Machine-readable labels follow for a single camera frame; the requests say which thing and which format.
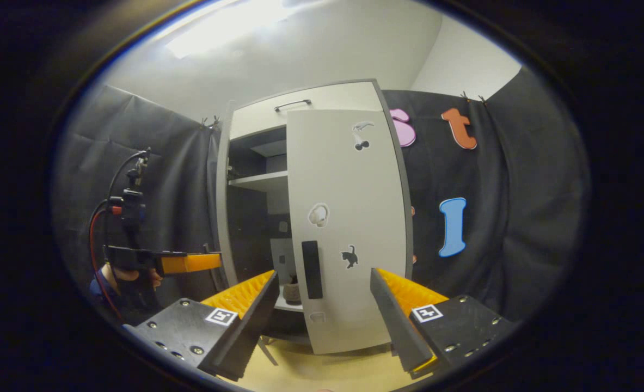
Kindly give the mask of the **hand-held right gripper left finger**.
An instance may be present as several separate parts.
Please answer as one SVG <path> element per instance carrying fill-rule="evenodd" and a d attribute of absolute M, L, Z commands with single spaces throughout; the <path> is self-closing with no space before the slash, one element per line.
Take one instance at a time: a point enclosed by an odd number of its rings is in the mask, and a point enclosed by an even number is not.
<path fill-rule="evenodd" d="M 203 301 L 180 298 L 132 327 L 132 341 L 189 377 L 237 382 L 268 325 L 279 276 L 267 271 Z"/>

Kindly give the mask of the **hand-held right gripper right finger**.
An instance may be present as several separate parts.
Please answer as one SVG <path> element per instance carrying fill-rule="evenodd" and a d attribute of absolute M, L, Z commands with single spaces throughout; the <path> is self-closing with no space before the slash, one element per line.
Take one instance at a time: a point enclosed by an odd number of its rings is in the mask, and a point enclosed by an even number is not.
<path fill-rule="evenodd" d="M 380 268 L 372 269 L 370 288 L 402 369 L 414 379 L 474 362 L 516 328 L 476 298 L 448 298 Z"/>

